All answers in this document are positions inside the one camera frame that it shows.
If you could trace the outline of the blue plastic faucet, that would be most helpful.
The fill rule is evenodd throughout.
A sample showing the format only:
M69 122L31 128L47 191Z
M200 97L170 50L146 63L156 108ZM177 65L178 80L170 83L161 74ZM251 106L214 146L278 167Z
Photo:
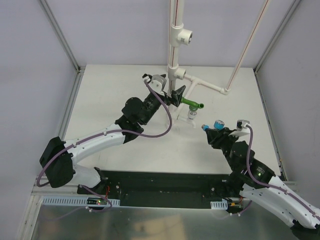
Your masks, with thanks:
M213 127L214 130L220 131L220 130L222 130L222 129L225 127L225 123L224 123L222 120L219 120L219 119L218 119L218 120L216 120L216 121L213 123L212 127ZM205 130L207 130L207 129L210 129L210 126L207 125L207 124L203 124L203 125L201 126L201 129L202 129L203 131L205 131Z

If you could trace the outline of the white pipe assembly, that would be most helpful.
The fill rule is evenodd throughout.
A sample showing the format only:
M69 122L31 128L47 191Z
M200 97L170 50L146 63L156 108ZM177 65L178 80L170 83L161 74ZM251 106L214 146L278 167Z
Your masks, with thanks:
M187 75L186 69L179 66L179 49L181 45L188 46L192 40L193 32L184 27L184 0L171 0L169 2L169 27L168 27L168 59L167 59L167 73L168 73L168 90L171 92L176 89L177 80L188 80L191 85L188 87L185 97L189 97L197 86L204 86L210 90L216 91L222 95L228 95L232 84L242 66L243 61L250 49L251 44L255 38L260 24L264 18L265 13L270 5L270 0L265 0L257 15L252 30L248 35L243 50L238 58L238 61L233 68L233 72L225 87L220 87L213 83L207 82L201 78L193 75Z

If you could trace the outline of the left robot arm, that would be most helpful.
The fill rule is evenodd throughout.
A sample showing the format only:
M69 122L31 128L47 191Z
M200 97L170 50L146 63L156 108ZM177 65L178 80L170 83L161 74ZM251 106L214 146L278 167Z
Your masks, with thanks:
M58 136L52 138L40 157L39 163L42 169L38 174L36 185L44 186L40 180L45 175L47 184L52 188L73 182L85 185L96 195L102 194L106 183L102 180L99 169L81 166L79 162L106 148L128 143L137 137L148 137L142 126L149 122L160 107L168 111L168 106L178 106L185 89L186 86L183 85L173 90L171 96L151 90L144 100L131 97L121 110L122 116L110 126L89 136L72 140L63 141Z

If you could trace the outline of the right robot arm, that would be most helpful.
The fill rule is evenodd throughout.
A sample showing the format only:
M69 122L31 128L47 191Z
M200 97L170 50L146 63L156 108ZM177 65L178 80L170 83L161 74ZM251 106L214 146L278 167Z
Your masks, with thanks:
M208 144L222 151L231 173L223 193L241 196L269 211L299 240L320 238L320 210L290 189L275 172L255 158L252 150L253 129L248 124L231 130L202 125Z

